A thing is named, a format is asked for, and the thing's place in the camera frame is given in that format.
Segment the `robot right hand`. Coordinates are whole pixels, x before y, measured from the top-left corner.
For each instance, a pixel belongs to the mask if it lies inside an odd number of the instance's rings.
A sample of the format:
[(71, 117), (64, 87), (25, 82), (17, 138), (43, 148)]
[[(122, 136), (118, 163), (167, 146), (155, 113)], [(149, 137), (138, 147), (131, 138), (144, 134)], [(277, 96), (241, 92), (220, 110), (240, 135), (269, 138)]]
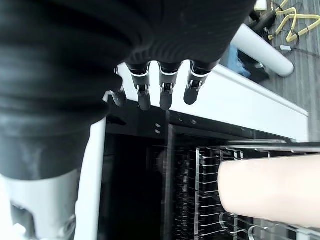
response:
[(3, 0), (0, 3), (0, 173), (22, 240), (72, 240), (80, 170), (91, 126), (111, 93), (126, 101), (126, 64), (140, 109), (150, 108), (150, 63), (160, 107), (191, 63), (192, 105), (253, 0)]

